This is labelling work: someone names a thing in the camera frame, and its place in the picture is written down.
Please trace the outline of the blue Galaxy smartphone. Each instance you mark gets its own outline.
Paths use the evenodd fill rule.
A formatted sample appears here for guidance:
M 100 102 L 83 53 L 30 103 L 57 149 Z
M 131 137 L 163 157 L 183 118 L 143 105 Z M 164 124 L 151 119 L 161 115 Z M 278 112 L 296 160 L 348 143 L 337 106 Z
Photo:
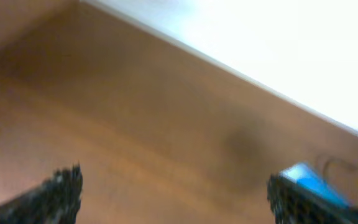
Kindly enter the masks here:
M 317 172 L 305 162 L 299 162 L 279 172 L 291 182 L 339 207 L 349 207 L 346 198 L 329 185 Z

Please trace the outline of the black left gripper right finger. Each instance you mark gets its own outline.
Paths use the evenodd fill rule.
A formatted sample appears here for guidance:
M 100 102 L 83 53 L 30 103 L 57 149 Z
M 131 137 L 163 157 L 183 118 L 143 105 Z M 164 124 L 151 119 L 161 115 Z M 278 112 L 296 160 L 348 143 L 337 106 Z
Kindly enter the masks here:
M 278 174 L 267 181 L 267 201 L 277 224 L 358 224 L 357 207 L 340 207 Z

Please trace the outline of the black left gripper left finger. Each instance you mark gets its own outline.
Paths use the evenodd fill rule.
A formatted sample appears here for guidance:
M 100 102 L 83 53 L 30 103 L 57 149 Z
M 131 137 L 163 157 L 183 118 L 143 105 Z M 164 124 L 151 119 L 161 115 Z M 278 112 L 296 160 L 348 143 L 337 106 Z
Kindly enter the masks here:
M 82 190 L 80 165 L 56 170 L 40 185 L 0 204 L 0 224 L 75 224 Z

